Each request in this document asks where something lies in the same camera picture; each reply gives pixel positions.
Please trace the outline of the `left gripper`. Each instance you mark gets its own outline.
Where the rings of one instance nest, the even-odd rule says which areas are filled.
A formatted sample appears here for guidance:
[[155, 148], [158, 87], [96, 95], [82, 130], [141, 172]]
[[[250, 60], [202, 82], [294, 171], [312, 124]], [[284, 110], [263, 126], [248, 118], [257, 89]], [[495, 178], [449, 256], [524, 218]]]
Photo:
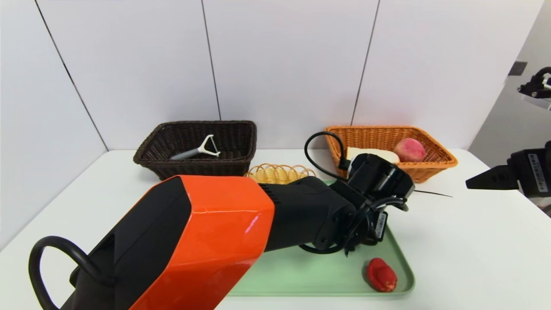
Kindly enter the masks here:
[[363, 244], [374, 246], [383, 241], [387, 227], [388, 213], [385, 211], [376, 211], [368, 214], [366, 217], [368, 223], [368, 232], [364, 238]]

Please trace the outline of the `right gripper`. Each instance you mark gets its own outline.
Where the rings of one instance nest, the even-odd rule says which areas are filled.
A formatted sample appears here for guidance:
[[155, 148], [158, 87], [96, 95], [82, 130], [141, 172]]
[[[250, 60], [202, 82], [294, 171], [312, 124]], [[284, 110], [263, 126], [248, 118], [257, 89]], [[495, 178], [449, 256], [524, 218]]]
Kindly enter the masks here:
[[492, 167], [466, 180], [467, 189], [518, 190], [528, 198], [551, 196], [551, 142], [542, 149], [524, 149], [511, 154], [508, 165]]

